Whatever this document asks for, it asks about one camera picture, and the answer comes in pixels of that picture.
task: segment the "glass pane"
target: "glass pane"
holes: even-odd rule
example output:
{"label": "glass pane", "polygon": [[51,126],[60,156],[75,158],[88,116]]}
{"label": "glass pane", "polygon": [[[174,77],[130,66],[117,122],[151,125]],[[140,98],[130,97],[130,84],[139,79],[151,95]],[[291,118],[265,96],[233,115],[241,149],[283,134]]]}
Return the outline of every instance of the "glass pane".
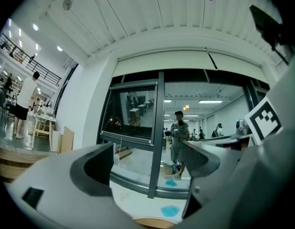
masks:
{"label": "glass pane", "polygon": [[[236,122],[244,119],[249,110],[243,88],[234,85],[166,83],[165,99],[170,101],[164,104],[163,152],[158,186],[185,188],[191,177],[186,167],[180,176],[183,140],[195,145],[201,141],[213,142],[214,137],[230,138],[236,134]],[[177,111],[183,113],[178,120],[183,120],[186,128],[176,119]]]}
{"label": "glass pane", "polygon": [[148,187],[152,170],[153,152],[120,145],[119,143],[114,143],[113,147],[114,166],[112,172],[146,183]]}
{"label": "glass pane", "polygon": [[151,140],[154,125],[155,87],[112,91],[104,130]]}

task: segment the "person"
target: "person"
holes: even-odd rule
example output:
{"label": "person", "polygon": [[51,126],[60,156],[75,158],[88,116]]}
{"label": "person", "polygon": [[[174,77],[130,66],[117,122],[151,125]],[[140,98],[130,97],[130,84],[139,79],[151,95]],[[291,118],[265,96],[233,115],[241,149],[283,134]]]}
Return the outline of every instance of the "person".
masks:
{"label": "person", "polygon": [[27,119],[30,99],[34,99],[36,96],[36,80],[38,78],[38,72],[35,72],[32,78],[26,78],[18,95],[14,120],[14,135],[16,135],[17,139],[23,139],[23,136],[21,135],[22,123]]}
{"label": "person", "polygon": [[35,58],[36,54],[34,54],[32,57],[30,57],[29,63],[32,63],[33,59]]}
{"label": "person", "polygon": [[223,135],[223,126],[221,123],[218,123],[215,130],[212,132],[211,137],[218,137]]}
{"label": "person", "polygon": [[199,140],[201,139],[204,139],[204,133],[202,129],[199,130]]}
{"label": "person", "polygon": [[171,125],[171,132],[173,136],[172,147],[171,147],[171,160],[174,164],[178,161],[181,163],[181,169],[179,176],[181,177],[185,164],[183,162],[183,141],[186,140],[189,136],[188,124],[183,122],[183,113],[182,111],[175,112],[176,123]]}
{"label": "person", "polygon": [[192,132],[192,141],[196,141],[196,137],[195,137],[195,136],[196,136],[197,134],[196,134],[195,131],[196,131],[196,129],[194,129],[193,132]]}
{"label": "person", "polygon": [[39,98],[37,98],[36,102],[33,103],[33,114],[37,113],[39,103],[40,103],[40,100],[39,100]]}
{"label": "person", "polygon": [[10,89],[10,86],[12,86],[12,73],[9,74],[8,79],[6,80],[6,83],[3,86],[2,91],[4,92],[4,94],[8,93],[8,90]]}

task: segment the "black cable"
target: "black cable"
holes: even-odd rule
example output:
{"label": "black cable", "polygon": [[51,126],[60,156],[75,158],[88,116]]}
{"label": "black cable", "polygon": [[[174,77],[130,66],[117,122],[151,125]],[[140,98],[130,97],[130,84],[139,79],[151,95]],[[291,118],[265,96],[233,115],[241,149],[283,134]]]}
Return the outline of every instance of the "black cable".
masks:
{"label": "black cable", "polygon": [[277,53],[277,55],[280,56],[280,58],[288,65],[288,61],[284,58],[284,56],[276,49],[274,48],[273,51],[275,51]]}

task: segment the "staircase railing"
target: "staircase railing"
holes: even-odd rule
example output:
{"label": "staircase railing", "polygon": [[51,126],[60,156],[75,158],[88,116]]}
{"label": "staircase railing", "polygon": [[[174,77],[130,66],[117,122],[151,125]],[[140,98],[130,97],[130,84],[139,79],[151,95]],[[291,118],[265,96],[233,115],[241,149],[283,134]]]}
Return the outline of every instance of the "staircase railing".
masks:
{"label": "staircase railing", "polygon": [[29,55],[27,55],[22,49],[20,49],[16,44],[14,44],[8,37],[4,34],[0,36],[0,48],[5,51],[10,57],[14,58],[24,67],[32,72],[38,71],[40,77],[46,81],[57,86],[61,78],[49,71],[47,68],[43,67],[40,63],[36,62]]}

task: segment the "white shirt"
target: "white shirt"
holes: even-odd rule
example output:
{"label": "white shirt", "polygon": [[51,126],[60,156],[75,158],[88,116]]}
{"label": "white shirt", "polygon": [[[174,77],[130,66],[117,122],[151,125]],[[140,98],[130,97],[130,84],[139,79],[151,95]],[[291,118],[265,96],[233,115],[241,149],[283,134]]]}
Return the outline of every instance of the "white shirt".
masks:
{"label": "white shirt", "polygon": [[221,136],[223,134],[223,129],[222,128],[218,128],[217,129],[217,134],[218,134],[218,136]]}
{"label": "white shirt", "polygon": [[32,78],[27,78],[24,80],[22,89],[17,98],[17,104],[23,108],[29,108],[31,97],[37,87],[35,81]]}

